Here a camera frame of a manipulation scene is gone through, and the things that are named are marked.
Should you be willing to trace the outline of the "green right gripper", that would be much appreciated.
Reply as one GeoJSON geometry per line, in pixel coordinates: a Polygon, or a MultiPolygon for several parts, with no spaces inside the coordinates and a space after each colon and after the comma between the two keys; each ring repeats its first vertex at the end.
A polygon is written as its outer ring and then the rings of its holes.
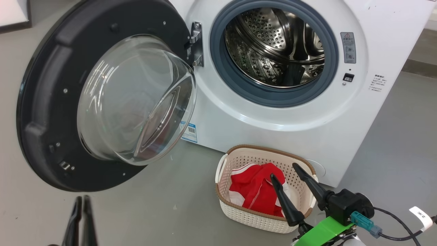
{"type": "MultiPolygon", "coordinates": [[[[306,183],[311,193],[317,200],[320,210],[329,210],[329,198],[334,194],[331,190],[324,189],[310,174],[300,165],[293,163],[293,168],[299,178],[306,183]]],[[[340,240],[354,235],[354,225],[346,226],[337,222],[332,217],[326,217],[316,226],[304,222],[304,215],[292,204],[283,190],[278,178],[272,173],[271,183],[281,205],[284,218],[290,227],[298,226],[299,236],[293,239],[293,246],[332,246],[340,240]]]]}

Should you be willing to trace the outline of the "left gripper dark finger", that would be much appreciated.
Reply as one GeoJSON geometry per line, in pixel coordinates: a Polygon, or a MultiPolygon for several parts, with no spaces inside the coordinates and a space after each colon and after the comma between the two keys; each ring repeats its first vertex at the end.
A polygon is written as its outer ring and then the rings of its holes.
{"type": "Polygon", "coordinates": [[[77,196],[72,207],[72,212],[67,223],[67,229],[64,234],[62,246],[78,246],[79,245],[79,223],[82,214],[82,197],[77,196]]]}
{"type": "Polygon", "coordinates": [[[91,199],[88,195],[83,197],[83,219],[83,246],[98,246],[94,214],[91,199]]]}

